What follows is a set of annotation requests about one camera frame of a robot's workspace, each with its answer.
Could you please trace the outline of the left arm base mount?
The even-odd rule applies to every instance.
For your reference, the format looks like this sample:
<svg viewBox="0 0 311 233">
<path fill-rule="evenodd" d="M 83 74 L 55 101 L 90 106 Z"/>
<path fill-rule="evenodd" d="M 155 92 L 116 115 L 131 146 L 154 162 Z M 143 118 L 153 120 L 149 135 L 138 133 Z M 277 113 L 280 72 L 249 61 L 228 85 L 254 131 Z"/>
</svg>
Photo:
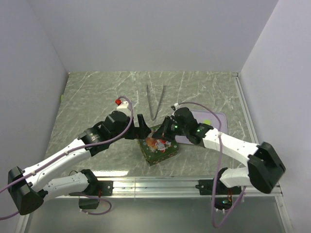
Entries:
<svg viewBox="0 0 311 233">
<path fill-rule="evenodd" d="M 99 181 L 97 187 L 91 191 L 69 193 L 69 196 L 78 197 L 80 212 L 91 216 L 107 214 L 112 209 L 112 203 L 105 197 L 112 196 L 113 181 Z"/>
</svg>

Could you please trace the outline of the gold tin lid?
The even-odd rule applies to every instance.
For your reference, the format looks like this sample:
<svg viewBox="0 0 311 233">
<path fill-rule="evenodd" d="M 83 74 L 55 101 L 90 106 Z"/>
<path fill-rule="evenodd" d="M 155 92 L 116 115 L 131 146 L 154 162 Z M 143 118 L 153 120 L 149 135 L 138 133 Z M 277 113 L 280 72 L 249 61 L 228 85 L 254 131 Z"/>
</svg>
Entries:
<svg viewBox="0 0 311 233">
<path fill-rule="evenodd" d="M 146 158 L 152 156 L 155 157 L 155 153 L 172 153 L 174 151 L 179 152 L 179 144 L 176 141 L 168 141 L 163 139 L 154 139 L 152 134 L 160 127 L 160 125 L 152 126 L 151 133 L 145 139 L 138 139 L 138 144 L 142 151 L 142 154 Z"/>
</svg>

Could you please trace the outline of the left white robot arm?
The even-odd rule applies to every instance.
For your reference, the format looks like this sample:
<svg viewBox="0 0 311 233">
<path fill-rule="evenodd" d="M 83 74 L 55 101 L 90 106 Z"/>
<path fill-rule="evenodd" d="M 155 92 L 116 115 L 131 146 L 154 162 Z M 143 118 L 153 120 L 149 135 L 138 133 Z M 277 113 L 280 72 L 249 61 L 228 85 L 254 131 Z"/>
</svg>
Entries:
<svg viewBox="0 0 311 233">
<path fill-rule="evenodd" d="M 44 202 L 58 196 L 82 193 L 97 195 L 100 184 L 90 169 L 57 179 L 56 175 L 71 165 L 95 156 L 109 148 L 110 144 L 122 138 L 145 139 L 151 129 L 143 115 L 138 114 L 138 126 L 132 116 L 114 111 L 104 121 L 96 123 L 78 135 L 68 146 L 31 167 L 15 167 L 8 173 L 8 192 L 20 215 L 27 215 Z"/>
</svg>

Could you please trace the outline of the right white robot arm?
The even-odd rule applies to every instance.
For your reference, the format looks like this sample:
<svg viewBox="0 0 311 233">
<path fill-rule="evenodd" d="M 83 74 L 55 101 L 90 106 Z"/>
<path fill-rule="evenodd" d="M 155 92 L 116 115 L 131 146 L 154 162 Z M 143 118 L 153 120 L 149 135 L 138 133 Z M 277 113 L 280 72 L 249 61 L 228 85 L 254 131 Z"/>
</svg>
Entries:
<svg viewBox="0 0 311 233">
<path fill-rule="evenodd" d="M 167 141 L 174 140 L 176 136 L 184 136 L 194 145 L 222 152 L 244 165 L 242 168 L 227 168 L 218 174 L 214 188 L 220 194 L 236 186 L 253 186 L 269 194 L 286 171 L 271 144 L 245 142 L 208 124 L 199 123 L 187 107 L 165 117 L 152 135 L 154 139 Z"/>
</svg>

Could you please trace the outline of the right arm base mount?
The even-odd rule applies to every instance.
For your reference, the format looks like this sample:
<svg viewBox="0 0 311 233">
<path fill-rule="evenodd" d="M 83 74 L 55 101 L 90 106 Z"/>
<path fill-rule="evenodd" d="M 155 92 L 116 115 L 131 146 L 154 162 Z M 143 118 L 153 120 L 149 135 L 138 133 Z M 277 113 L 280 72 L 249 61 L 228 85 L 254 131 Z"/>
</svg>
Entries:
<svg viewBox="0 0 311 233">
<path fill-rule="evenodd" d="M 195 186 L 199 190 L 201 196 L 212 195 L 213 180 L 199 180 Z M 227 188 L 220 181 L 216 183 L 215 195 L 223 195 L 225 197 L 215 198 L 214 208 L 217 210 L 229 210 L 233 204 L 233 195 L 239 195 L 242 189 L 239 186 Z"/>
</svg>

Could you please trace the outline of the lilac plastic tray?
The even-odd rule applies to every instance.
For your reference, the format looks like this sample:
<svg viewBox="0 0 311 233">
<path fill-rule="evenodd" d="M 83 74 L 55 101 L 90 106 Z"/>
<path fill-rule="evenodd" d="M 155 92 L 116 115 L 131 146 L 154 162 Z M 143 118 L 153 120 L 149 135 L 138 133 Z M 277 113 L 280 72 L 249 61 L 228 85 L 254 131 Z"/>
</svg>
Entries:
<svg viewBox="0 0 311 233">
<path fill-rule="evenodd" d="M 228 134 L 227 119 L 226 119 L 225 114 L 220 113 L 220 112 L 215 112 L 215 115 L 218 117 L 218 119 L 221 122 L 221 125 L 220 125 L 218 119 L 211 112 L 207 110 L 190 109 L 190 111 L 198 123 L 203 123 L 205 119 L 209 119 L 211 120 L 212 127 L 220 129 L 221 132 Z"/>
</svg>

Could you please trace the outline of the metal tongs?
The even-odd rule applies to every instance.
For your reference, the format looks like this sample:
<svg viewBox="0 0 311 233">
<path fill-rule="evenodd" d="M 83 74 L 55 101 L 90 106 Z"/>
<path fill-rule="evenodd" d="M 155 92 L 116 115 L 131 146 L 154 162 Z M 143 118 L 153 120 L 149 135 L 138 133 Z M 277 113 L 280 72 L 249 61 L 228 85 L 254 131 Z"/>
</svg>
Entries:
<svg viewBox="0 0 311 233">
<path fill-rule="evenodd" d="M 149 90 L 149 85 L 148 84 L 146 85 L 146 96 L 147 96 L 147 102 L 148 102 L 148 108 L 149 108 L 149 114 L 150 114 L 151 121 L 155 121 L 157 119 L 158 113 L 160 111 L 160 107 L 162 105 L 164 92 L 165 92 L 165 84 L 163 83 L 159 100 L 157 100 L 157 98 L 155 97 L 156 108 L 154 109 L 153 102 L 151 100 L 151 91 Z"/>
</svg>

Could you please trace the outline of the green christmas cookie tin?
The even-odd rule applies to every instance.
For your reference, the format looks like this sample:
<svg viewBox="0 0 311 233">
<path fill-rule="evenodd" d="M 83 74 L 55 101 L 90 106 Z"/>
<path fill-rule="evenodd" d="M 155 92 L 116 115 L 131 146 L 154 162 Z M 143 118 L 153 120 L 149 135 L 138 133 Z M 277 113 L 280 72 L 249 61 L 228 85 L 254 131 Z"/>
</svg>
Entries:
<svg viewBox="0 0 311 233">
<path fill-rule="evenodd" d="M 146 158 L 146 162 L 148 166 L 153 166 L 156 165 L 164 160 L 167 160 L 175 155 L 178 154 L 178 151 L 174 151 L 172 153 L 155 153 L 155 157 L 152 158 L 152 156 L 150 155 L 150 157 Z"/>
</svg>

